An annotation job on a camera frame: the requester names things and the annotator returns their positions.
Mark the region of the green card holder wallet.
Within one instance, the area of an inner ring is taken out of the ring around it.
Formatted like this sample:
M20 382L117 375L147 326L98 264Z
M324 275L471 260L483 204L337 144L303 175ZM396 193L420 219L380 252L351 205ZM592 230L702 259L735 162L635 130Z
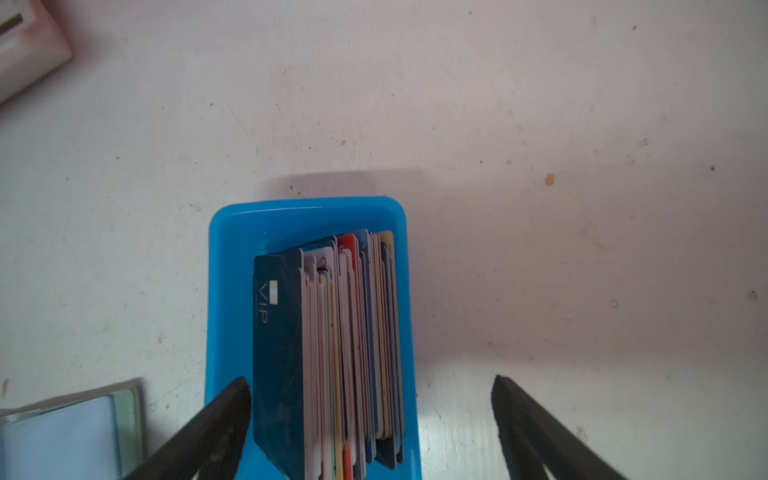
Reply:
M139 378L1 411L3 479L123 479L146 457Z

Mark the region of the blue plastic card tray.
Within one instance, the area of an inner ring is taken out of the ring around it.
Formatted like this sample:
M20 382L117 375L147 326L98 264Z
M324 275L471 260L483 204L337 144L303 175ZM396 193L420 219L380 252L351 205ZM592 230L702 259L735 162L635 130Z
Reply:
M390 470L373 463L371 479L422 476L411 328L407 217L394 199L335 197L229 205L209 227L209 296L205 400L237 377L253 377L253 259L264 253L359 229L394 235L398 318L406 418L405 461Z

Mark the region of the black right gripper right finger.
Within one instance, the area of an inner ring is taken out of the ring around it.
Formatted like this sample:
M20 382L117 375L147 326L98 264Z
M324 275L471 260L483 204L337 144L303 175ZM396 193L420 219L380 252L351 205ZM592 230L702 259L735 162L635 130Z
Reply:
M498 375L491 405L512 479L621 479L512 379Z

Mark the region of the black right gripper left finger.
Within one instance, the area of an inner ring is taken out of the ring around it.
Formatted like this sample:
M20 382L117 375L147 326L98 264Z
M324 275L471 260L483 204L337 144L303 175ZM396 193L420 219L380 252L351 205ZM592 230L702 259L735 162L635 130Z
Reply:
M233 380L130 479L233 479L247 437L251 393L244 377Z

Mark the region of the stack of credit cards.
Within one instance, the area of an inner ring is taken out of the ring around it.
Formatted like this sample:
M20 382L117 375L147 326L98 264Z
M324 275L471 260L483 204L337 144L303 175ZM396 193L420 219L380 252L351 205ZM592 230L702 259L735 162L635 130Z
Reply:
M253 437L289 479L405 460L395 238L361 229L257 256Z

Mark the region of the pink calculator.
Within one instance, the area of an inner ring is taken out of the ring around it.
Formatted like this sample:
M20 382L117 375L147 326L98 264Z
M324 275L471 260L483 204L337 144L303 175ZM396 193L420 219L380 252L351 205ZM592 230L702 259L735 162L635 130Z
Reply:
M42 1L1 2L1 103L72 57L71 46Z

